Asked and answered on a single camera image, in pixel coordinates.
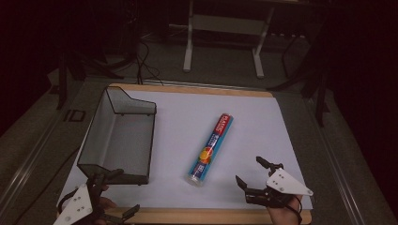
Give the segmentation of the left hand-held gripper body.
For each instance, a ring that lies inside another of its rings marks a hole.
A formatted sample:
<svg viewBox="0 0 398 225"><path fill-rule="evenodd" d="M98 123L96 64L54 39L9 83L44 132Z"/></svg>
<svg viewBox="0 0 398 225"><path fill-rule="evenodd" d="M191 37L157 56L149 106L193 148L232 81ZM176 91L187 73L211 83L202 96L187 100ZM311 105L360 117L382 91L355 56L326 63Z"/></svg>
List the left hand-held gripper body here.
<svg viewBox="0 0 398 225"><path fill-rule="evenodd" d="M107 223L123 224L122 217L108 215L106 210L95 206L96 197L99 195L94 186L107 185L104 175L95 175L80 185L71 196L64 210L58 215L54 225L92 225L92 221L102 218Z"/></svg>

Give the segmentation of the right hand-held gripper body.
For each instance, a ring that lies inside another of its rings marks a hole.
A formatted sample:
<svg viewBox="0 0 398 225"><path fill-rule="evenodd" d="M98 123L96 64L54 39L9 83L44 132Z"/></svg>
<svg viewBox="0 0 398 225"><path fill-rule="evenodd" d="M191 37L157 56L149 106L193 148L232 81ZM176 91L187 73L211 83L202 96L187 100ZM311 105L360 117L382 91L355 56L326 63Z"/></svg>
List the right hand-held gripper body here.
<svg viewBox="0 0 398 225"><path fill-rule="evenodd" d="M313 196L314 192L294 178L283 168L283 164L260 162L269 169L264 189L245 187L246 203L270 208L284 208L298 195Z"/></svg>

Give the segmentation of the black wire mesh basket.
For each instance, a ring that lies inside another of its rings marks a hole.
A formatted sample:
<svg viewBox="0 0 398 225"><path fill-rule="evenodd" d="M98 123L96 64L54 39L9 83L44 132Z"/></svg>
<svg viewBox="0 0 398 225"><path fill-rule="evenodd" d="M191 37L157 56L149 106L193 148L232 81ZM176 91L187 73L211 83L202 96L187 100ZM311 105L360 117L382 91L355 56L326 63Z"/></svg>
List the black wire mesh basket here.
<svg viewBox="0 0 398 225"><path fill-rule="evenodd" d="M84 175L122 169L112 185L149 183L157 105L107 87L88 128L77 166Z"/></svg>

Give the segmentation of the blue plastic wrap roll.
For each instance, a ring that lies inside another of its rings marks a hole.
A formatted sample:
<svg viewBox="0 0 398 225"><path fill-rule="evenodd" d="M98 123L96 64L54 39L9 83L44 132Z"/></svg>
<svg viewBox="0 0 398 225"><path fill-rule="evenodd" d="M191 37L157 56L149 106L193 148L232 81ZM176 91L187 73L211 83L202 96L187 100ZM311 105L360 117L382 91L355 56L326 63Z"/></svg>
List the blue plastic wrap roll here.
<svg viewBox="0 0 398 225"><path fill-rule="evenodd" d="M217 156L222 142L234 121L231 114L223 113L215 127L213 128L206 144L198 154L196 161L192 164L188 174L187 182L195 187L203 185L207 172L209 171L212 161Z"/></svg>

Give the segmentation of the person's left hand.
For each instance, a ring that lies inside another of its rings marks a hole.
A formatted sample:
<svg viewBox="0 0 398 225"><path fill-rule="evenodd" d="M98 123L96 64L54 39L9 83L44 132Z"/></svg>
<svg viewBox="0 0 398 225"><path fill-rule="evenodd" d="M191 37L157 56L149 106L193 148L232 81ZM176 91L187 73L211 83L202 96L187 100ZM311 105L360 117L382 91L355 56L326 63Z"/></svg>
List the person's left hand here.
<svg viewBox="0 0 398 225"><path fill-rule="evenodd" d="M98 192L98 194L99 194L96 197L94 205L99 207L100 209L103 209L103 210L116 208L116 204L112 200L100 196L101 192L102 191L106 191L108 188L109 187L107 185L102 185L101 187L100 186L94 186L94 190L96 192ZM107 221L105 219L102 219L102 218L97 218L97 219L92 221L92 225L107 225Z"/></svg>

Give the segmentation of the person's right hand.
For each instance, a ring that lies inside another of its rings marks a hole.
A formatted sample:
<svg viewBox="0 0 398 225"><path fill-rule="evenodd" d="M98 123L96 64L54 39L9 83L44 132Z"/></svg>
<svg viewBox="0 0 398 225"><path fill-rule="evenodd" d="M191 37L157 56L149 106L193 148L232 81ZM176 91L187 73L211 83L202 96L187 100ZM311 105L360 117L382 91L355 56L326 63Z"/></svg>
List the person's right hand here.
<svg viewBox="0 0 398 225"><path fill-rule="evenodd" d="M299 212L301 210L301 195L296 195L284 208L270 208L268 213L270 215L273 225L299 225L301 219Z"/></svg>

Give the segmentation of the white paper sheet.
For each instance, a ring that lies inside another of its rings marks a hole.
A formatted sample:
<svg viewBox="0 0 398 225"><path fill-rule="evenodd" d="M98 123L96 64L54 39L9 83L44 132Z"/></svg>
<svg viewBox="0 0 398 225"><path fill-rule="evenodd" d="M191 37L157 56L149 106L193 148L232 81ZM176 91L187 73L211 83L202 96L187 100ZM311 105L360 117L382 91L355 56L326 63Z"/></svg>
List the white paper sheet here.
<svg viewBox="0 0 398 225"><path fill-rule="evenodd" d="M273 97L124 91L132 98L154 102L157 113L149 183L116 185L105 193L120 206L245 209L248 205L235 176L253 188L264 188L268 172L256 162L257 157L282 163L294 178L303 178ZM194 187L185 177L223 113L231 114L234 121L204 184ZM85 179L76 163L64 190L72 191Z"/></svg>

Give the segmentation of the black stand legs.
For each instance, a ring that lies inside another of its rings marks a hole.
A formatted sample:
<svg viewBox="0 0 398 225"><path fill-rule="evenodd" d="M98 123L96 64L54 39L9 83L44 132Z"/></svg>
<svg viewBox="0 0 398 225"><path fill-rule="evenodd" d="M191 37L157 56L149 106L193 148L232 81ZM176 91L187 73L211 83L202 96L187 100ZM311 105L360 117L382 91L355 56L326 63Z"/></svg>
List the black stand legs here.
<svg viewBox="0 0 398 225"><path fill-rule="evenodd" d="M304 98L311 98L314 94L317 94L314 117L317 124L320 127L323 127L323 112L327 109L325 106L325 97L329 74L329 59L317 40L320 30L321 28L318 25L303 29L303 34L310 44L310 48L304 56L301 64L291 76L288 75L284 58L298 37L294 37L290 41L282 56L283 72L287 76L288 80L276 86L268 87L268 90L281 91L296 83L304 82L300 93Z"/></svg>
<svg viewBox="0 0 398 225"><path fill-rule="evenodd" d="M73 79L82 81L85 78L83 64L95 69L99 73L112 79L121 79L106 66L102 66L94 59L75 51L62 51L58 57L58 85L55 93L58 95L57 110L61 110L68 99L68 73Z"/></svg>

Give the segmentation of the white metal stand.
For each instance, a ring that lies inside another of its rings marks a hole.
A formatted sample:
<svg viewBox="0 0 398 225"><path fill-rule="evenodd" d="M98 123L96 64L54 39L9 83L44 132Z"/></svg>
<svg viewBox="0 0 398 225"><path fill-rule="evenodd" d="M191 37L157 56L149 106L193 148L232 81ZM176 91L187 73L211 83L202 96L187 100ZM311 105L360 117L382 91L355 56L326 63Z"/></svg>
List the white metal stand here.
<svg viewBox="0 0 398 225"><path fill-rule="evenodd" d="M195 14L193 12L193 6L194 0L189 0L188 37L184 56L183 71L191 71L193 31L204 30L212 32L258 36L259 41L258 44L252 49L252 56L257 78L264 79L265 73L262 66L260 52L262 51L275 7L271 7L268 10L268 12L266 13L266 18L263 21L257 21L249 19Z"/></svg>

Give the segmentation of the silver metal rail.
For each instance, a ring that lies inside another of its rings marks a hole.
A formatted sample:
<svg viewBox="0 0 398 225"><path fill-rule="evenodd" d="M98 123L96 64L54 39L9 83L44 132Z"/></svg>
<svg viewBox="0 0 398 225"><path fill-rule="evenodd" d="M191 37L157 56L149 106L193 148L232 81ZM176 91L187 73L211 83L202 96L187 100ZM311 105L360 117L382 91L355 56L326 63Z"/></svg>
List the silver metal rail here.
<svg viewBox="0 0 398 225"><path fill-rule="evenodd" d="M360 225L362 222L361 215L358 213L358 207L356 205L355 199L353 198L351 188L346 182L344 170L334 154L334 149L329 140L328 133L323 127L320 127L316 118L313 119L313 122L319 135L321 136L322 144L327 154L327 161L336 187L338 188L339 194L344 203L345 211L350 219L350 223L351 225Z"/></svg>
<svg viewBox="0 0 398 225"><path fill-rule="evenodd" d="M64 115L21 117L0 137L0 204L24 187L45 190L69 149L62 144Z"/></svg>

